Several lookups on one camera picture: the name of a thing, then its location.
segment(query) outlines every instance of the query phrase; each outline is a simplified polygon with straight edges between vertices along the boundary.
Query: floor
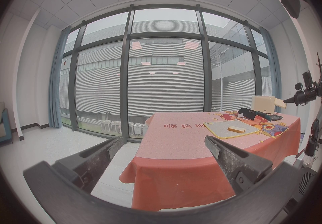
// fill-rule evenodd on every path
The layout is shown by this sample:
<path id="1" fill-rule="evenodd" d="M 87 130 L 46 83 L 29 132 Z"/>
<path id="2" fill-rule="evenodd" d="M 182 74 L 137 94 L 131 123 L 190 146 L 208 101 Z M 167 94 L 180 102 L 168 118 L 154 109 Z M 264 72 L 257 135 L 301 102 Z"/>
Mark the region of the floor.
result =
<path id="1" fill-rule="evenodd" d="M 22 203 L 41 223 L 54 223 L 46 214 L 29 190 L 22 171 L 44 160 L 53 164 L 56 160 L 77 153 L 100 142 L 103 138 L 91 136 L 78 131 L 72 132 L 67 127 L 60 129 L 32 127 L 23 130 L 25 140 L 19 141 L 17 133 L 13 134 L 13 144 L 0 146 L 0 166 L 18 195 Z M 99 182 L 92 191 L 92 195 L 102 200 L 125 207 L 131 207 L 134 184 L 124 184 L 119 181 L 119 176 L 133 159 L 139 144 L 127 143 L 115 155 Z M 322 147 L 316 154 L 322 155 Z M 289 164 L 295 160 L 295 155 L 285 158 Z M 322 163 L 322 156 L 313 163 L 313 170 L 318 170 Z M 282 211 L 272 223 L 280 223 L 286 216 Z"/>

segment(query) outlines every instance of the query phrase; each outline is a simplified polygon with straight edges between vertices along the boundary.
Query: yellow cutting board rim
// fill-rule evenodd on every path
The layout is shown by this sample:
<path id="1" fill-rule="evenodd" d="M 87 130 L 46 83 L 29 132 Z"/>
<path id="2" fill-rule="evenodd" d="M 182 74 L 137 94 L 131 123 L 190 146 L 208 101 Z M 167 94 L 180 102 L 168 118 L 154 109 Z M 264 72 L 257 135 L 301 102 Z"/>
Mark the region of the yellow cutting board rim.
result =
<path id="1" fill-rule="evenodd" d="M 242 136 L 246 136 L 246 135 L 249 135 L 249 134 L 253 134 L 253 133 L 256 133 L 256 132 L 258 132 L 258 131 L 260 131 L 258 128 L 256 128 L 256 127 L 254 127 L 254 126 L 252 126 L 252 125 L 249 125 L 249 124 L 247 124 L 247 123 L 244 123 L 244 122 L 242 122 L 242 123 L 244 123 L 244 124 L 246 124 L 246 125 L 248 125 L 248 126 L 251 126 L 251 127 L 253 127 L 253 128 L 255 128 L 255 129 L 257 129 L 256 131 L 253 131 L 253 132 L 250 132 L 250 133 L 245 133 L 245 134 L 241 134 L 241 133 L 239 133 L 239 135 L 236 135 L 236 136 L 232 136 L 232 137 L 220 137 L 219 135 L 217 135 L 216 133 L 214 133 L 207 125 L 209 125 L 208 123 L 218 123 L 218 122 L 235 122 L 236 123 L 236 121 L 239 121 L 239 120 L 227 120 L 227 121 L 215 121 L 215 122 L 210 122 L 210 121 L 208 121 L 208 122 L 204 122 L 203 124 L 205 125 L 205 127 L 211 132 L 211 133 L 213 133 L 214 135 L 215 135 L 215 137 L 217 137 L 217 138 L 219 138 L 219 139 L 228 139 L 228 138 L 237 138 L 237 137 L 242 137 Z"/>

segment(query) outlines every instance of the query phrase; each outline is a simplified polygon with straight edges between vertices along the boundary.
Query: table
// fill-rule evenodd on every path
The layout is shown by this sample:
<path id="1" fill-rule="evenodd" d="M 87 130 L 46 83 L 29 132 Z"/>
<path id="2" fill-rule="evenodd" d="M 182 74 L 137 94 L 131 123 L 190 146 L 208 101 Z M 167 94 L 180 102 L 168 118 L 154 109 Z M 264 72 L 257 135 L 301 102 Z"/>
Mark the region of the table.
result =
<path id="1" fill-rule="evenodd" d="M 228 180 L 204 145 L 213 135 L 204 122 L 236 119 L 237 112 L 155 113 L 141 145 L 119 180 L 134 183 L 132 208 L 160 209 L 191 207 L 218 202 L 234 195 Z M 297 153 L 300 118 L 280 114 L 283 119 L 268 122 L 256 116 L 239 119 L 260 129 L 237 138 L 225 139 L 278 166 Z"/>

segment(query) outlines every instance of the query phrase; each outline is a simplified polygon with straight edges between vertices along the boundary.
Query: cushion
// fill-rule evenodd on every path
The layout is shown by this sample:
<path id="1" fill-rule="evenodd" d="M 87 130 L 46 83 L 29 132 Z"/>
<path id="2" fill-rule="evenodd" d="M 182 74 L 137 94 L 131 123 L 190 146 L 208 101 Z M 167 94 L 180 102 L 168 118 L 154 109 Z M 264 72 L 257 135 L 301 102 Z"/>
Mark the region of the cushion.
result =
<path id="1" fill-rule="evenodd" d="M 3 123 L 0 123 L 0 138 L 1 137 L 5 137 L 6 134 L 6 130 L 5 130 L 5 125 Z"/>
<path id="2" fill-rule="evenodd" d="M 5 102 L 0 101 L 0 122 L 2 121 L 2 112 L 5 109 Z"/>

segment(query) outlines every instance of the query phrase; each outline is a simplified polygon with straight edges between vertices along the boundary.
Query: curtain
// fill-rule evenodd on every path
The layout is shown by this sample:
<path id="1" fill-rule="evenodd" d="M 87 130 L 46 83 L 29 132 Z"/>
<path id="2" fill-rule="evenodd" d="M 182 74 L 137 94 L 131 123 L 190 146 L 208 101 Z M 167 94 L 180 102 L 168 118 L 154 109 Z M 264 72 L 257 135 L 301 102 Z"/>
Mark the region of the curtain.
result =
<path id="1" fill-rule="evenodd" d="M 282 98 L 282 81 L 281 81 L 281 71 L 280 71 L 280 62 L 277 57 L 277 52 L 271 35 L 268 31 L 260 27 L 260 33 L 263 36 L 265 48 L 267 51 L 268 62 L 271 69 L 272 77 L 272 95 L 276 98 Z M 275 112 L 280 112 L 280 107 L 275 107 Z"/>
<path id="2" fill-rule="evenodd" d="M 60 70 L 62 65 L 62 57 L 64 54 L 67 38 L 70 32 L 70 26 L 65 28 L 58 40 L 52 66 L 49 81 L 49 93 L 48 93 L 48 112 L 49 112 L 49 126 L 61 127 L 62 118 L 59 104 L 59 79 Z"/>

